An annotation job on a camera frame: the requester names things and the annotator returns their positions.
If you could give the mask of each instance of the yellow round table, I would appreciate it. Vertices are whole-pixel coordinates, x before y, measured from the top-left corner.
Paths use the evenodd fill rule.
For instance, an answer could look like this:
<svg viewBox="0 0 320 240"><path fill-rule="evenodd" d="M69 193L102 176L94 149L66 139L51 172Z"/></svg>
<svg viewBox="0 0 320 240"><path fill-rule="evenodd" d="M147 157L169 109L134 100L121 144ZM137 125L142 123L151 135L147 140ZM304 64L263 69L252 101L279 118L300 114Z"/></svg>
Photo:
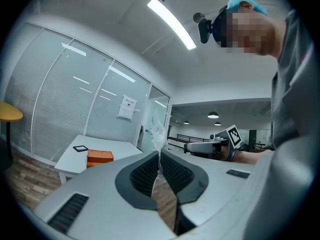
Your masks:
<svg viewBox="0 0 320 240"><path fill-rule="evenodd" d="M0 122L6 122L6 147L8 151L8 158L10 161L10 167L13 162L13 157L11 153L11 145L10 145L10 123L17 122L22 120L24 115L14 106L11 106L8 103L0 101Z"/></svg>

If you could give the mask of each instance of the wood plank floor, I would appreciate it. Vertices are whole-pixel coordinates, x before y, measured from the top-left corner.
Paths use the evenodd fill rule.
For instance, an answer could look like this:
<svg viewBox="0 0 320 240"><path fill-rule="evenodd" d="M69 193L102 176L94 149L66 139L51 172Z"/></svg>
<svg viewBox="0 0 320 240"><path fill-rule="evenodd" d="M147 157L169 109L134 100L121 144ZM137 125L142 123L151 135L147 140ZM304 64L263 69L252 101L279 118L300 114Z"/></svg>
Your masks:
<svg viewBox="0 0 320 240"><path fill-rule="evenodd" d="M8 185L16 200L33 211L52 191L61 186L59 174L47 165L12 147L13 165L5 171ZM177 198L163 175L158 175L152 197L159 216L170 229L175 227Z"/></svg>

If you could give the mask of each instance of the orange box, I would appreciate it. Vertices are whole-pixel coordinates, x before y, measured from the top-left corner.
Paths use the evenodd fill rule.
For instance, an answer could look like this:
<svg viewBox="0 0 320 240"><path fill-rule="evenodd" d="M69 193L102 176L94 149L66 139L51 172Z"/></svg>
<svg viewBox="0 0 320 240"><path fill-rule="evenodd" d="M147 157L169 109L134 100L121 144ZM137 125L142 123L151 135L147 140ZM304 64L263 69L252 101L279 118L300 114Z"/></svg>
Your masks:
<svg viewBox="0 0 320 240"><path fill-rule="evenodd" d="M90 168L92 166L98 166L98 165L103 165L104 162L86 162L86 168Z"/></svg>
<svg viewBox="0 0 320 240"><path fill-rule="evenodd" d="M88 150L87 162L93 163L108 163L114 160L114 156L111 151L102 150Z"/></svg>

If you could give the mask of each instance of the ear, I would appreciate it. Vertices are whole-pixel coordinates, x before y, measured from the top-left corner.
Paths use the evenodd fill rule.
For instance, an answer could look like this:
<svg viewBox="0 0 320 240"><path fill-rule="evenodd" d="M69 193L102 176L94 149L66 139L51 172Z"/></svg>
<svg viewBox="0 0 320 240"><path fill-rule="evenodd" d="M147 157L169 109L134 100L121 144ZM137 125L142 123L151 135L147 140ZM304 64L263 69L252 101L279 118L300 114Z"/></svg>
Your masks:
<svg viewBox="0 0 320 240"><path fill-rule="evenodd" d="M239 3L239 7L247 8L247 9L252 10L252 11L253 11L254 8L255 8L251 3L247 2L247 1L241 1L241 2Z"/></svg>

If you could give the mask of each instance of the black fisheye border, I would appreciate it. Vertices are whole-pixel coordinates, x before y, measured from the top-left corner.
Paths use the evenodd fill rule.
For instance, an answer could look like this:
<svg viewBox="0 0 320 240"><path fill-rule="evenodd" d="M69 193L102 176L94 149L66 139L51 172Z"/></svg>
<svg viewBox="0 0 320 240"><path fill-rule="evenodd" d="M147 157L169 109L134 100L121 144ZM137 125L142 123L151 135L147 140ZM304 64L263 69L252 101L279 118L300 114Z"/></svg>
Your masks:
<svg viewBox="0 0 320 240"><path fill-rule="evenodd" d="M1 50L12 26L14 25L22 10L30 1L31 0L0 0L2 19L0 32ZM319 17L319 14L317 13L317 8L319 7L318 0L288 1L297 10L300 18L306 24L309 33L314 41L316 51L319 55L320 35L319 26L316 23L319 21L319 19L317 18ZM314 156L320 156L320 149L314 151ZM320 168L318 167L314 182L307 194L307 197L304 199L303 204L300 206L299 211L292 218L290 224L286 228L281 228L278 235L276 237L273 237L273 239L295 239L298 236L310 238L319 234L318 220L314 219L314 216L317 215L315 213L317 213L317 208L319 207L320 200L319 191L317 192L317 189L320 189L319 169ZM0 176L0 187L0 196L2 201L2 228L8 231L8 233L11 235L10 237L14 239L25 237L35 240L49 239L32 224L32 222L20 209L3 175Z"/></svg>

